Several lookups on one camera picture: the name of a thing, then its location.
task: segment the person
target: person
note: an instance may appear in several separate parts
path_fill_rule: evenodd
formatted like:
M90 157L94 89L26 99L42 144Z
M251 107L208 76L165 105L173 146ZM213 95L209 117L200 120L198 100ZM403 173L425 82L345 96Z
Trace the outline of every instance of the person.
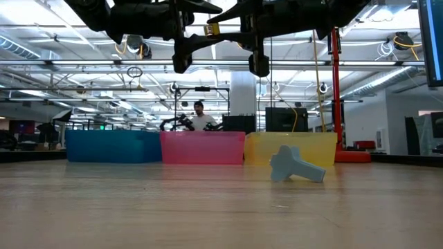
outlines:
M205 115L205 113L203 113L203 109L204 105L201 101L197 101L194 103L194 111L197 116L193 117L191 121L192 126L196 131L203 131L208 123L211 123L212 125L217 125L213 117Z

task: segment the yellow bin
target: yellow bin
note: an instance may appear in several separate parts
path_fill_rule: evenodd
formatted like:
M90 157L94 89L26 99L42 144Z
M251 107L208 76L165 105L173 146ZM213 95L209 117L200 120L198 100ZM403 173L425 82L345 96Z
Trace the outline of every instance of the yellow bin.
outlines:
M337 144L336 133L253 132L246 136L244 164L269 165L281 145L297 146L303 160L320 167L332 166Z

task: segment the pink bin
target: pink bin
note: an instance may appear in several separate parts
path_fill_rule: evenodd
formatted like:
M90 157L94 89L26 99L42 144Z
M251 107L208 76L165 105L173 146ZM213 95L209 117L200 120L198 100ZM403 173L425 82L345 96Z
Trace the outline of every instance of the pink bin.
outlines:
M162 131L163 163L242 165L244 138L238 131Z

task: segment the translucent plastic bin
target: translucent plastic bin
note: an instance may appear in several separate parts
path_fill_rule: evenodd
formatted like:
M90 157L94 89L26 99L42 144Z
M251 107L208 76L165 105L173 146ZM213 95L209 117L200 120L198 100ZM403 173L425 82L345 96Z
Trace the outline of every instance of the translucent plastic bin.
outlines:
M237 131L163 131L163 163L242 165L244 138L245 133Z
M312 132L253 132L246 136L245 165L269 165L281 145L297 146L303 160L320 167L334 164L336 133Z
M146 131L66 131L68 161L150 163L161 161L160 133Z

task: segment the red base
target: red base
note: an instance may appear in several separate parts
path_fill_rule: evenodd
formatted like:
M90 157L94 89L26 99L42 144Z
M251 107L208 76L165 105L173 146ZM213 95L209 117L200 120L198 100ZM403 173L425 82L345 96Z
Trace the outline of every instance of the red base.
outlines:
M370 163L371 155L366 151L339 151L335 152L336 163Z

